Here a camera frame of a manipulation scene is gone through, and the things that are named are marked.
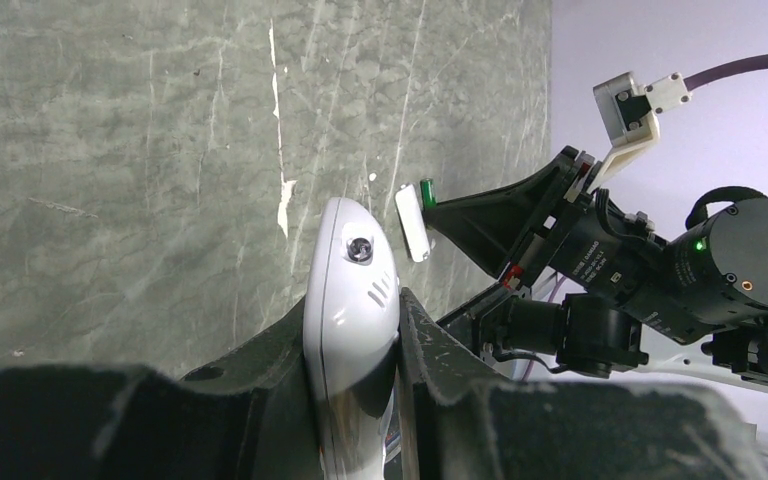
scratched surface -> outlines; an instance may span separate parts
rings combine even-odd
[[[489,279],[393,195],[546,162],[549,0],[0,0],[0,363],[179,375],[304,294],[329,197],[433,316]]]

green object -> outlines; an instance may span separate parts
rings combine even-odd
[[[434,196],[434,181],[430,178],[423,178],[419,181],[419,190],[422,193],[422,208],[433,208],[437,206],[437,198]]]

cable connector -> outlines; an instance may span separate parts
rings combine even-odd
[[[643,88],[652,111],[661,114],[684,105],[693,98],[680,73],[674,73]]]

white wall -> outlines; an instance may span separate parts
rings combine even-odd
[[[552,13],[554,151],[569,144],[597,158],[607,152],[592,87],[620,73],[649,83],[768,53],[768,0],[555,0]],[[715,187],[768,195],[768,72],[702,87],[660,121],[660,145],[606,185],[620,207],[649,214],[659,234],[682,233],[690,207]],[[767,395],[720,390],[768,435]]]

gray table surface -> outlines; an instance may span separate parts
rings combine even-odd
[[[304,294],[334,196],[382,223],[432,315],[467,300],[491,280],[445,239],[412,264],[393,194],[549,160],[549,11],[0,0],[0,363],[221,356]]]

